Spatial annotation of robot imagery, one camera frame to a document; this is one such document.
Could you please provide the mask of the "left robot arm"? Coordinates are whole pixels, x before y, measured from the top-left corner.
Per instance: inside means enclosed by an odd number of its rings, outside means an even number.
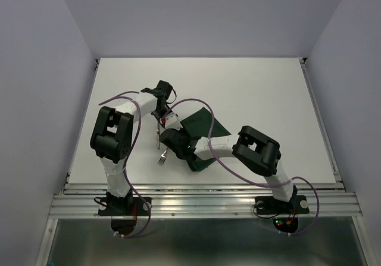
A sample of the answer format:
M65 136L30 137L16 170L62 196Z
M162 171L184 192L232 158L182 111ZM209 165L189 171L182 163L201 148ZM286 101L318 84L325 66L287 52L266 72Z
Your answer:
M107 194L114 197L112 208L120 215L132 210L131 187L125 179L125 162L136 142L133 125L141 128L142 118L152 115L162 130L182 128L177 116L169 112L168 99L174 92L172 85L160 80L154 89L144 88L130 98L125 93L101 103L90 147L95 150L104 166L107 178Z

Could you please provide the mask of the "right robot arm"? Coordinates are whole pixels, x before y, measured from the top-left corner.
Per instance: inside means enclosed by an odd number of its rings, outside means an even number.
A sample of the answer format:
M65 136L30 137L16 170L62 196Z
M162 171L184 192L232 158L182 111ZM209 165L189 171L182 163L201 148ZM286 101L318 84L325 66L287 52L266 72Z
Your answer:
M264 133L243 126L236 135L220 137L192 137L185 129L165 129L160 142L189 166L202 170L203 162L216 160L225 170L251 185L271 189L274 206L280 212L288 212L295 206L296 187L279 167L282 154L280 145ZM248 170L265 179L255 183L225 165L222 158L235 158Z

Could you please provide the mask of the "dark green cloth napkin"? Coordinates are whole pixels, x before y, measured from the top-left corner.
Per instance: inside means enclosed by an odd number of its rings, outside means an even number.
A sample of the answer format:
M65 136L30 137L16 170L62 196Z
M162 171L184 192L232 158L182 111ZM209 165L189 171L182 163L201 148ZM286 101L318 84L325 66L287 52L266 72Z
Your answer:
M207 137L211 126L211 113L208 109L201 108L199 111L183 119L180 123L191 137ZM211 137L228 135L231 135L231 133L215 119ZM201 172L215 161L214 157L206 161L197 158L194 162L187 162L187 164L191 171Z

